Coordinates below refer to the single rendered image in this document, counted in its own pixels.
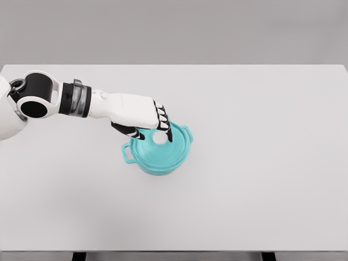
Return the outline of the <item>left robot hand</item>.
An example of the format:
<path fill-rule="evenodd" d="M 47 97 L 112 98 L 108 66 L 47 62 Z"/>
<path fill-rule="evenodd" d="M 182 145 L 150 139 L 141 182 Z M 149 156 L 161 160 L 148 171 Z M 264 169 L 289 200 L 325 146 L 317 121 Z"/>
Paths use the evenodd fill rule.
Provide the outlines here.
<path fill-rule="evenodd" d="M 164 106 L 150 97 L 132 94 L 111 94 L 107 98 L 110 105 L 111 126 L 124 135 L 145 140 L 140 129 L 156 129 L 167 135 L 173 142 L 171 124 Z"/>

